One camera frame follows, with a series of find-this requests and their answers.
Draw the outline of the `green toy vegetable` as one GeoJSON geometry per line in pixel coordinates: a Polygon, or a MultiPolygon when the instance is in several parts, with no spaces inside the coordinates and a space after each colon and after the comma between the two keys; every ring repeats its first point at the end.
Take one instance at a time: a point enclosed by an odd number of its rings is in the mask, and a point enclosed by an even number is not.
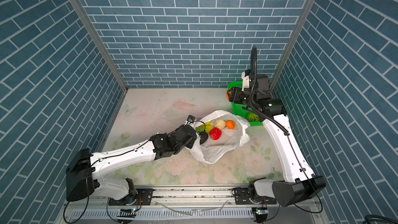
{"type": "Polygon", "coordinates": [[[206,129],[206,125],[205,125],[205,124],[202,124],[202,125],[196,127],[195,130],[196,130],[198,133],[202,133],[202,132],[205,132],[205,129],[206,129]]]}

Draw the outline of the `green plastic basket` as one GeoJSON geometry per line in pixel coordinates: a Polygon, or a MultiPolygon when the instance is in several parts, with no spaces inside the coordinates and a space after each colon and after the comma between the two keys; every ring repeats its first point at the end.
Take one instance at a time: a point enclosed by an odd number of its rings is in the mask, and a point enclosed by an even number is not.
{"type": "MultiPolygon", "coordinates": [[[[228,84],[228,89],[231,89],[233,87],[237,87],[238,89],[241,89],[242,87],[242,82],[231,82],[228,84]]],[[[245,105],[242,104],[237,104],[237,103],[231,103],[232,105],[232,111],[233,114],[236,116],[243,117],[244,119],[247,118],[247,115],[251,112],[244,110],[243,108],[245,105]]],[[[249,122],[251,126],[262,126],[263,123],[258,121],[258,122],[249,122]]]]}

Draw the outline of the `red toy fruit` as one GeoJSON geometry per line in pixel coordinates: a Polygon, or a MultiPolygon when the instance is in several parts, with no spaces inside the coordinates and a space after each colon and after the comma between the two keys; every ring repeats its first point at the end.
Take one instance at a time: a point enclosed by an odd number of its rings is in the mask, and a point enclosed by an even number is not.
{"type": "Polygon", "coordinates": [[[209,137],[210,137],[211,139],[213,139],[214,141],[220,139],[220,138],[221,138],[221,135],[222,135],[222,131],[221,131],[219,128],[217,128],[217,127],[214,127],[214,128],[212,128],[212,129],[209,131],[209,137]]]}

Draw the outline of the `white plastic bag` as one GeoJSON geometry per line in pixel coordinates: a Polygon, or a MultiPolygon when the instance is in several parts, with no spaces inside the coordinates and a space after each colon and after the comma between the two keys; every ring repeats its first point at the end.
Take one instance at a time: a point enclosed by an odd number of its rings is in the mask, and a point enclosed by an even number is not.
{"type": "Polygon", "coordinates": [[[246,129],[250,127],[249,122],[243,117],[223,110],[214,111],[202,119],[194,121],[189,126],[194,128],[196,137],[191,144],[187,145],[186,149],[197,161],[202,163],[214,164],[228,151],[240,148],[250,141],[250,137],[246,132],[246,129]],[[233,129],[228,127],[221,129],[221,136],[217,140],[210,137],[208,132],[204,142],[201,142],[200,126],[215,128],[217,120],[225,122],[231,120],[234,122],[235,127],[233,129]]]}

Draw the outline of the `beige toy fruit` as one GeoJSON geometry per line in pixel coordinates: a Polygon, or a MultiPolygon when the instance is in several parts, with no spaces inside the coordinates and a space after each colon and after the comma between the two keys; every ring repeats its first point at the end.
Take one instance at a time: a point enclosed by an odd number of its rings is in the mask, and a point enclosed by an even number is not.
{"type": "Polygon", "coordinates": [[[222,119],[218,119],[214,122],[214,128],[223,130],[226,127],[226,122],[222,119]]]}

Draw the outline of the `orange toy fruit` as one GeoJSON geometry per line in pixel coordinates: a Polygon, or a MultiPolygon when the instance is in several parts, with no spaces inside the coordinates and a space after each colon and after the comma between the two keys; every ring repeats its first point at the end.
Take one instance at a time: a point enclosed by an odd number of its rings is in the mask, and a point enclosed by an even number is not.
{"type": "Polygon", "coordinates": [[[231,92],[230,92],[230,89],[228,89],[227,93],[226,93],[226,97],[227,97],[228,101],[230,101],[230,96],[231,96],[231,92]]]}
{"type": "Polygon", "coordinates": [[[226,121],[226,127],[230,130],[235,128],[235,122],[233,120],[226,121]]]}

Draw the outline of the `dark avocado toy fruit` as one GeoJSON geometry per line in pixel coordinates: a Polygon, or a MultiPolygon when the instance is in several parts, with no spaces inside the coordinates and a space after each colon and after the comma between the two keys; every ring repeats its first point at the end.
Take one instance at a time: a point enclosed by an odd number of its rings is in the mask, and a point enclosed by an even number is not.
{"type": "Polygon", "coordinates": [[[208,133],[201,132],[200,133],[200,145],[203,145],[208,140],[208,133]]]}

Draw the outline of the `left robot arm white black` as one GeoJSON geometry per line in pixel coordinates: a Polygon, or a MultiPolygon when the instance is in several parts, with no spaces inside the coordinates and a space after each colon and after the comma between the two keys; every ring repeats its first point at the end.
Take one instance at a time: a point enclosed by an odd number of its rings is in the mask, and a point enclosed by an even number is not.
{"type": "Polygon", "coordinates": [[[66,169],[66,200],[75,202],[90,196],[120,201],[136,195],[132,179],[117,180],[107,174],[125,167],[178,154],[191,148],[200,135],[195,128],[183,124],[171,133],[160,133],[125,148],[106,152],[90,152],[88,148],[75,154],[66,169]]]}

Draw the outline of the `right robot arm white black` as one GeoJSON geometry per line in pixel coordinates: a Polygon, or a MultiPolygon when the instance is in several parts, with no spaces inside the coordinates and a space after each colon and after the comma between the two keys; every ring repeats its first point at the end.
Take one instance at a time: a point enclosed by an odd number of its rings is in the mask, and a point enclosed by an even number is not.
{"type": "Polygon", "coordinates": [[[248,186],[251,199],[258,202],[274,198],[280,206],[286,207],[317,197],[326,187],[325,179],[314,173],[303,156],[283,102],[271,96],[268,77],[253,75],[250,70],[241,77],[243,81],[239,86],[228,88],[227,99],[259,117],[276,149],[283,174],[280,181],[251,181],[248,186]]]}

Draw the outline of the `green toy fruit in basket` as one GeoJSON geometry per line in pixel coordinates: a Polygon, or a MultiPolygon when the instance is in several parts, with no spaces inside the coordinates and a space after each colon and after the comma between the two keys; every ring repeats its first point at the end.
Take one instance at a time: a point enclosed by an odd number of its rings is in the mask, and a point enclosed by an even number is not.
{"type": "Polygon", "coordinates": [[[259,116],[254,113],[249,113],[246,118],[249,122],[258,122],[259,116]]]}

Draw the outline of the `left controller board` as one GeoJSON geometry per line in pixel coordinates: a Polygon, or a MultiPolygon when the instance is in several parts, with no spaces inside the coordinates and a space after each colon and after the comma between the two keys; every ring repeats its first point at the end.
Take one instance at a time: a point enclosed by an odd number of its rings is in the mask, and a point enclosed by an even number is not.
{"type": "Polygon", "coordinates": [[[116,220],[121,224],[129,224],[135,219],[137,216],[136,211],[133,209],[121,209],[117,214],[116,220]]]}

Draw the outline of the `controller board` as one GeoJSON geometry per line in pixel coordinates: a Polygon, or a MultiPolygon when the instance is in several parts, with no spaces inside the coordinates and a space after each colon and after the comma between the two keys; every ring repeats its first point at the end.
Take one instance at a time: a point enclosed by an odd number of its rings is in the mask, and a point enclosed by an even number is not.
{"type": "Polygon", "coordinates": [[[121,209],[117,214],[116,220],[121,224],[129,224],[135,219],[137,216],[136,211],[133,209],[121,209]]]}
{"type": "Polygon", "coordinates": [[[268,219],[268,209],[265,207],[252,208],[253,221],[257,224],[263,224],[268,219]]]}

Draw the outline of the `aluminium mounting rail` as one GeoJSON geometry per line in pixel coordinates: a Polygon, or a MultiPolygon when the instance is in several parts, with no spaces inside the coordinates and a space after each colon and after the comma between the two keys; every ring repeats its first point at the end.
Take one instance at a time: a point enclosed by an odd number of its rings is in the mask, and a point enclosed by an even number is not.
{"type": "MultiPolygon", "coordinates": [[[[152,196],[152,201],[150,205],[143,205],[143,206],[155,206],[155,205],[167,205],[167,206],[181,206],[181,207],[187,207],[187,206],[211,206],[211,205],[217,205],[218,203],[224,203],[226,202],[227,204],[231,204],[233,206],[236,206],[235,200],[232,196],[231,190],[235,187],[238,186],[233,186],[233,187],[227,187],[227,186],[201,186],[201,187],[146,187],[146,188],[151,188],[153,189],[153,196],[152,196]]],[[[253,190],[254,188],[250,185],[244,185],[241,186],[243,188],[248,188],[249,190],[253,190]]],[[[268,193],[266,196],[260,196],[260,197],[271,197],[275,198],[273,196],[273,193],[268,193]]],[[[111,195],[105,195],[104,193],[100,194],[92,194],[90,196],[91,199],[94,199],[96,202],[99,200],[102,200],[103,205],[108,205],[110,198],[115,199],[114,196],[111,195]]],[[[268,204],[264,206],[272,206],[272,205],[280,205],[283,206],[283,204],[279,203],[277,201],[277,204],[268,204]]],[[[133,206],[133,205],[128,205],[128,206],[119,206],[119,207],[141,207],[141,206],[133,206]]]]}

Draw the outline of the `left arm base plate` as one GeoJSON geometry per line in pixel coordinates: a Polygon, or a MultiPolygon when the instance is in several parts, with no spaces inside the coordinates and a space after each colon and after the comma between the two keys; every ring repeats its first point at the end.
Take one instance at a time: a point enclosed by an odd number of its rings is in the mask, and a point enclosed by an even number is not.
{"type": "Polygon", "coordinates": [[[110,198],[108,205],[110,206],[143,206],[150,205],[153,196],[153,189],[143,188],[136,189],[136,193],[129,194],[121,200],[110,198]]]}

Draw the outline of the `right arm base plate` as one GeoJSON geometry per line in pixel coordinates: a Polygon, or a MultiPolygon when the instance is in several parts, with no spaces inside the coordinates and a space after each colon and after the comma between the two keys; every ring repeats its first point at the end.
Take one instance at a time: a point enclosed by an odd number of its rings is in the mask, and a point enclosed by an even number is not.
{"type": "Polygon", "coordinates": [[[260,197],[254,194],[253,190],[243,187],[235,187],[231,190],[232,196],[236,205],[249,205],[249,204],[277,204],[275,198],[260,197]]]}

